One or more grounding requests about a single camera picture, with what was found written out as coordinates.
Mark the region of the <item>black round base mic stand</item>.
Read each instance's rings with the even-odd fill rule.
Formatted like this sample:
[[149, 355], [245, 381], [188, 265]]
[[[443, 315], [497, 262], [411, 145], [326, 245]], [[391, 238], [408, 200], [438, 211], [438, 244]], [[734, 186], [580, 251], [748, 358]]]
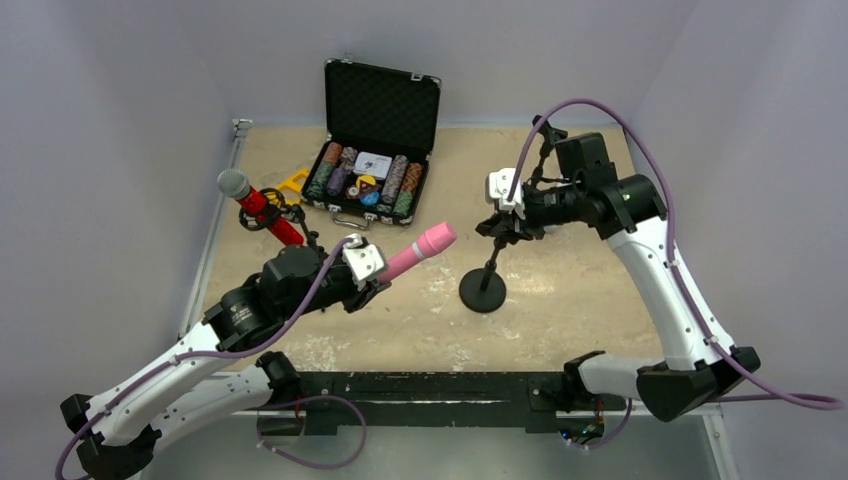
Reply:
[[568, 138], [569, 132], [552, 127], [548, 121], [542, 121], [540, 115], [533, 118], [533, 125], [539, 127], [537, 133], [542, 136], [542, 145], [539, 149], [539, 161], [533, 169], [532, 175], [542, 176], [546, 160], [553, 153], [556, 144]]

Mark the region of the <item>pink microphone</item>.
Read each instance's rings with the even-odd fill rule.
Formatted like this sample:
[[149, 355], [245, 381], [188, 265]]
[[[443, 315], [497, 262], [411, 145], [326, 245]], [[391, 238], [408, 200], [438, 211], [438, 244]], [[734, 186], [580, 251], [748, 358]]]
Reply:
[[429, 228], [388, 260], [388, 269], [378, 276], [378, 281], [390, 283], [422, 261], [443, 253], [457, 237], [454, 227], [447, 221]]

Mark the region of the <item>black tripod shock mount stand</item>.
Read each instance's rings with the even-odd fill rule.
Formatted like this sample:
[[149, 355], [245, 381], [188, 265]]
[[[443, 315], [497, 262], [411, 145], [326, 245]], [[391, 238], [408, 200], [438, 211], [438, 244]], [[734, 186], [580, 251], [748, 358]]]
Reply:
[[299, 204], [289, 204], [277, 189], [253, 187], [236, 202], [240, 206], [239, 223], [247, 231], [267, 231], [284, 246], [306, 246], [321, 258], [327, 256], [317, 238], [317, 231], [306, 224], [305, 211]]

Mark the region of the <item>red glitter microphone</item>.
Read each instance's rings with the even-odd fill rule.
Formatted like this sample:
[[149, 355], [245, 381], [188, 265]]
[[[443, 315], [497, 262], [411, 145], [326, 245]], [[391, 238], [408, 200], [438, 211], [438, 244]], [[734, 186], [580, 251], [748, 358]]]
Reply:
[[284, 217], [283, 210], [265, 193], [254, 188], [243, 171], [222, 171], [217, 177], [217, 185], [225, 197], [240, 206], [239, 222], [245, 230], [267, 230], [284, 246], [304, 243], [304, 237]]

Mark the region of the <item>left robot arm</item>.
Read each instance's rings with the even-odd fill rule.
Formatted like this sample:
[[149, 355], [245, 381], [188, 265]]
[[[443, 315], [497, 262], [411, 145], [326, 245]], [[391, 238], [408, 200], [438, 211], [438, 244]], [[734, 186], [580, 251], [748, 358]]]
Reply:
[[183, 437], [233, 413], [313, 402], [273, 345], [304, 315], [364, 308], [387, 287], [391, 264], [360, 235], [332, 250], [288, 246], [224, 294], [165, 353], [97, 395], [60, 410], [73, 436], [54, 468], [76, 457], [88, 479], [128, 479]]

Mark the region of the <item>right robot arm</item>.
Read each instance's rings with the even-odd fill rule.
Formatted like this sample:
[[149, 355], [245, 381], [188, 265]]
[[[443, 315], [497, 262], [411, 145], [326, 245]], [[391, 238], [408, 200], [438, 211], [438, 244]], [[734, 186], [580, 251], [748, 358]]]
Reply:
[[493, 215], [476, 228], [494, 238], [498, 248], [521, 240], [540, 240], [548, 226], [582, 222], [593, 228], [630, 275], [660, 338], [663, 357], [639, 360], [597, 350], [564, 365], [566, 401], [586, 401], [611, 394], [637, 400], [658, 420], [670, 422], [718, 399], [736, 387], [739, 363], [755, 371], [755, 349], [736, 344], [717, 322], [704, 333], [698, 322], [706, 305], [693, 287], [681, 259], [670, 259], [669, 213], [653, 182], [634, 174], [620, 178], [599, 133], [555, 140], [560, 186], [540, 189], [521, 182], [514, 168], [490, 173], [485, 198]]

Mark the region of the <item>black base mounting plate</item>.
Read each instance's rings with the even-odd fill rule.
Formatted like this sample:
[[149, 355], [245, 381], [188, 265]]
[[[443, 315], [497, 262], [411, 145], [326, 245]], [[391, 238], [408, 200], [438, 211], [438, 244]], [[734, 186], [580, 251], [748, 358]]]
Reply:
[[592, 437], [605, 414], [622, 413], [623, 398], [570, 399], [561, 372], [303, 372], [295, 400], [275, 396], [265, 411], [282, 411], [308, 435], [342, 426], [518, 428], [526, 433]]

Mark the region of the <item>black poker chip case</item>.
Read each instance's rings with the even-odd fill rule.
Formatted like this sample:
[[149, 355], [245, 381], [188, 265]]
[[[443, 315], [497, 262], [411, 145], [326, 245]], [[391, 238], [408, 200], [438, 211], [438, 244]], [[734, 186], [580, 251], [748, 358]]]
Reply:
[[[363, 218], [364, 224], [350, 222], [366, 230], [372, 223], [408, 227], [411, 225], [426, 184], [435, 146], [436, 126], [442, 93], [442, 80], [433, 75], [331, 58], [324, 64], [325, 116], [327, 134], [300, 197], [306, 204], [331, 212]], [[328, 167], [325, 152], [331, 143], [357, 152], [387, 156], [401, 155], [420, 174], [402, 174], [398, 196], [402, 207], [381, 200], [365, 205], [349, 198], [346, 191], [355, 183], [348, 174], [341, 191], [327, 191], [337, 166]]]

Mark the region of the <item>yellow plastic triangle frame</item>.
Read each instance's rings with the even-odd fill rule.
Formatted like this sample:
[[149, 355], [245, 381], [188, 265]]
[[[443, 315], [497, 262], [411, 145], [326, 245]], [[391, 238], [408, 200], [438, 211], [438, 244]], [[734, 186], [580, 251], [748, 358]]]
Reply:
[[301, 192], [310, 174], [309, 169], [300, 169], [276, 187], [280, 192], [279, 199], [286, 205], [299, 205], [302, 202]]

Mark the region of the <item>aluminium table edge rail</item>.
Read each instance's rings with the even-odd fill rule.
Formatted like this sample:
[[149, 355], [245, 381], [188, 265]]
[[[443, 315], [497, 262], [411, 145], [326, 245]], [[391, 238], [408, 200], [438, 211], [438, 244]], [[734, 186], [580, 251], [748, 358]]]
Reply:
[[[226, 169], [235, 168], [239, 165], [248, 135], [254, 126], [254, 121], [247, 118], [234, 118], [232, 123], [233, 141], [225, 164]], [[201, 251], [200, 261], [195, 272], [184, 316], [179, 324], [177, 334], [178, 339], [184, 337], [189, 332], [194, 322], [202, 315], [203, 302], [214, 264], [222, 223], [226, 216], [227, 204], [228, 200], [226, 197], [220, 191], [217, 191], [215, 209], [213, 211], [214, 215]]]

